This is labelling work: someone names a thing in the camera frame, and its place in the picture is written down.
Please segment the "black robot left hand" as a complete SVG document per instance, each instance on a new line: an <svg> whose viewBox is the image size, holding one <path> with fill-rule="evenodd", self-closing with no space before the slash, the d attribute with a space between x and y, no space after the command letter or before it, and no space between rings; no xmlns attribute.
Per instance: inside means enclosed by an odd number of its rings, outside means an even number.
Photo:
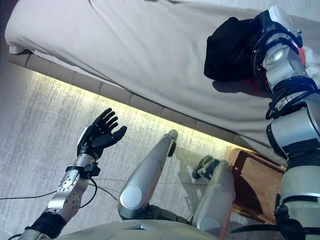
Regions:
<svg viewBox="0 0 320 240"><path fill-rule="evenodd" d="M97 161L102 156L104 149L118 143L128 128L122 126L115 131L118 126L117 120L118 117L111 108L101 113L80 138L77 144L77 156L86 154Z"/></svg>

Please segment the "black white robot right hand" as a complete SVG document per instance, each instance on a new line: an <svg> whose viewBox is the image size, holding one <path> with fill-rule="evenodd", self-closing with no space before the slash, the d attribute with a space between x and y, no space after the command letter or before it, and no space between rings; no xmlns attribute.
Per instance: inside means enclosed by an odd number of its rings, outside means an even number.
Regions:
<svg viewBox="0 0 320 240"><path fill-rule="evenodd" d="M276 5L258 14L251 23L256 28L259 40L269 39L276 34L281 34L291 41L295 38L291 17Z"/></svg>

